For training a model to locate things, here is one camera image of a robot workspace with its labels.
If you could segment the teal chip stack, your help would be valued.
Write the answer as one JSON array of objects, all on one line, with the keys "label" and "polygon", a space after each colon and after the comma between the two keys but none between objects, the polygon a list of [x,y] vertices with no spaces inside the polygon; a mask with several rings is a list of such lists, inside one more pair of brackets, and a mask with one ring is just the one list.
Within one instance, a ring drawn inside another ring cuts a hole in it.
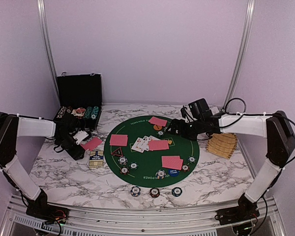
[{"label": "teal chip stack", "polygon": [[172,195],[174,197],[179,197],[182,194],[182,189],[180,187],[174,187],[172,189]]}]

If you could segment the red back card deck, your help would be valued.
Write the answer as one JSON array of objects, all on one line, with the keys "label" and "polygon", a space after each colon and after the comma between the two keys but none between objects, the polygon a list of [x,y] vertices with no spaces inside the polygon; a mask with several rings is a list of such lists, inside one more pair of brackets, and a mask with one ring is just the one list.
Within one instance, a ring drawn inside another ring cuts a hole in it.
[{"label": "red back card deck", "polygon": [[155,150],[167,150],[169,149],[169,144],[167,140],[151,140],[148,143],[149,151]]}]

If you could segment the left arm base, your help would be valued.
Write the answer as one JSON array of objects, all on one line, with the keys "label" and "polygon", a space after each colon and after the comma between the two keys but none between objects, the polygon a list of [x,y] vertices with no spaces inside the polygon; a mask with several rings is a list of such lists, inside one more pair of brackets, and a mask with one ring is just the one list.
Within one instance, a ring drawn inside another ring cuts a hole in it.
[{"label": "left arm base", "polygon": [[65,207],[48,204],[47,194],[40,189],[40,193],[35,200],[31,200],[23,195],[24,202],[27,202],[26,214],[32,217],[46,220],[47,222],[57,221],[65,223],[69,210]]}]

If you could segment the orange big blind button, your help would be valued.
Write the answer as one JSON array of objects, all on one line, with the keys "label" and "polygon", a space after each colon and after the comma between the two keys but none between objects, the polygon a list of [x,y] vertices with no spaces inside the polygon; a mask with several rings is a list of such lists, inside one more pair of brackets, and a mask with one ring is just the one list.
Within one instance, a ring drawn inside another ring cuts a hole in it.
[{"label": "orange big blind button", "polygon": [[156,131],[160,131],[160,130],[162,130],[162,128],[163,127],[162,126],[159,126],[159,125],[154,125],[153,126],[153,129],[156,130]]}]

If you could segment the blue white chip stack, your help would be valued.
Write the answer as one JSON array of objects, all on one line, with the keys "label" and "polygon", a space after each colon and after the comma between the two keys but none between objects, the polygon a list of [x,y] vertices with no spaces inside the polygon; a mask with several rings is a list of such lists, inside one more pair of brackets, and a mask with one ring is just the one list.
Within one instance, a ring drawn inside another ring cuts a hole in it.
[{"label": "blue white chip stack", "polygon": [[130,190],[130,194],[133,197],[138,197],[141,194],[141,189],[138,186],[133,186]]}]

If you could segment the blue small blind button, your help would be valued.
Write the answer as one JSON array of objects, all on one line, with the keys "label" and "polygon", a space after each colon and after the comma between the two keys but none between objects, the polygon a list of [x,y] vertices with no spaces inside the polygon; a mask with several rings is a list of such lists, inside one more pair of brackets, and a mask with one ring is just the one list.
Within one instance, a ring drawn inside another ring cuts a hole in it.
[{"label": "blue small blind button", "polygon": [[168,175],[171,177],[177,177],[179,175],[179,170],[168,169]]}]

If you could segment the dropped red card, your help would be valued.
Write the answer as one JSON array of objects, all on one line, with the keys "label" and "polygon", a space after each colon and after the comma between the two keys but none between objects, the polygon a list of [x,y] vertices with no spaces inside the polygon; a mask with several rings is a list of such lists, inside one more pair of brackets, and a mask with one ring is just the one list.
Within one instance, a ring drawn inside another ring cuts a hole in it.
[{"label": "dropped red card", "polygon": [[100,144],[102,143],[102,140],[98,137],[94,137],[92,138],[90,141],[88,141],[87,143],[85,144],[81,144],[81,147],[84,149],[84,150],[94,150],[96,147],[98,147]]}]

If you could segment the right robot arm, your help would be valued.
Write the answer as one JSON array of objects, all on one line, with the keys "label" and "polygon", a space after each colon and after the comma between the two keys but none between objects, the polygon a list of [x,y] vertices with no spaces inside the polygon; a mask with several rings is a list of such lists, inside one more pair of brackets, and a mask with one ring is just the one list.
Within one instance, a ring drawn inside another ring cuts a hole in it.
[{"label": "right robot arm", "polygon": [[[285,166],[295,158],[295,123],[284,111],[247,114],[219,112],[206,118],[187,122],[173,119],[166,132],[195,141],[200,134],[236,134],[240,147],[257,172],[243,197],[255,203],[273,185]],[[250,157],[250,152],[263,157]]]}]

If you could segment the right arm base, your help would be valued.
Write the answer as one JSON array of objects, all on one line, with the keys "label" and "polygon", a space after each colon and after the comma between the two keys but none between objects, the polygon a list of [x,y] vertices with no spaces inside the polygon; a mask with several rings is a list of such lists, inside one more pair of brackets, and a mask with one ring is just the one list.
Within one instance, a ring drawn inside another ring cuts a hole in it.
[{"label": "right arm base", "polygon": [[220,225],[227,225],[254,219],[259,216],[257,203],[249,201],[242,194],[237,206],[217,210],[214,218],[219,221]]}]

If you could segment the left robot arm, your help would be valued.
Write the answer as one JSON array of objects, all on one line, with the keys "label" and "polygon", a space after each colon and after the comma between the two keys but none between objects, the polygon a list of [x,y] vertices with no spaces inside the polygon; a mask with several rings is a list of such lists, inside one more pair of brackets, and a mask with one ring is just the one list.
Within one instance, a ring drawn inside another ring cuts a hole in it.
[{"label": "left robot arm", "polygon": [[0,169],[17,189],[29,200],[36,201],[43,194],[31,179],[19,159],[21,141],[40,138],[53,139],[56,146],[66,151],[73,159],[82,159],[85,150],[81,143],[89,137],[82,121],[71,114],[52,121],[42,117],[27,117],[20,114],[0,112]]}]

